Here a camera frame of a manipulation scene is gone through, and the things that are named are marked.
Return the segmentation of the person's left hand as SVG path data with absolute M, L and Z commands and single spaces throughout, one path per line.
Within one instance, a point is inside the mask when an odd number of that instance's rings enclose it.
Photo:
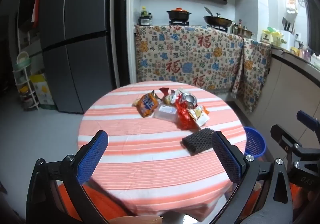
M 162 224 L 163 217 L 156 215 L 124 216 L 108 221 L 110 224 Z

